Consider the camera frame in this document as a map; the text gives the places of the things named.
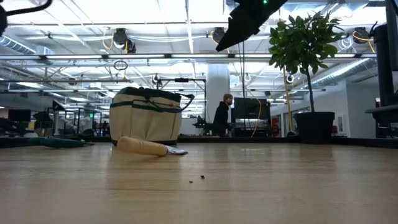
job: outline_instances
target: black monitor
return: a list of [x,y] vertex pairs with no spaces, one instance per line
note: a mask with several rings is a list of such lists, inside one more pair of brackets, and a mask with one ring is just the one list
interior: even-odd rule
[[[262,110],[259,118],[260,103]],[[234,98],[234,119],[269,119],[270,104],[267,99]]]
[[31,121],[31,110],[8,110],[8,119],[12,121]]

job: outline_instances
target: plant pot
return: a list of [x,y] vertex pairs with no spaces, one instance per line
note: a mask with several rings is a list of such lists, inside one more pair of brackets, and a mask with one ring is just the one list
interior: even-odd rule
[[311,112],[295,114],[298,135],[305,144],[329,144],[334,112]]

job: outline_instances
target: potted plant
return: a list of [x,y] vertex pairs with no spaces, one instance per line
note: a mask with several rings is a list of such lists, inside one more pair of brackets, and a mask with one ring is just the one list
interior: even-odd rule
[[289,21],[289,24],[280,21],[276,29],[271,28],[269,43],[272,47],[269,52],[272,57],[269,65],[275,64],[275,68],[280,69],[285,67],[291,74],[300,71],[307,76],[311,112],[295,115],[298,133],[303,143],[326,144],[331,139],[335,114],[315,112],[310,67],[313,74],[319,68],[328,68],[322,60],[337,54],[337,48],[331,43],[340,40],[344,35],[343,32],[335,32],[335,29],[344,30],[338,27],[340,20],[330,19],[329,13],[323,17],[321,12],[317,12],[305,19],[289,16]]

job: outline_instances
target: canvas tote bag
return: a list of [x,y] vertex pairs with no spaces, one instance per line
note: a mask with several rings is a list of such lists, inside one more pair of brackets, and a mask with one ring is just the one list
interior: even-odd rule
[[[181,97],[190,99],[180,107]],[[113,98],[109,112],[111,139],[117,145],[127,136],[162,144],[176,144],[181,128],[181,112],[192,103],[193,95],[162,90],[127,87]]]

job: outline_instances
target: wooden surface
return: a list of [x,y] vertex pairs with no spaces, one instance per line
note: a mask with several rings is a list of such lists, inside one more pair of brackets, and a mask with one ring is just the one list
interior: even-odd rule
[[0,149],[1,223],[398,222],[398,150],[179,147],[189,154],[139,156],[110,144]]

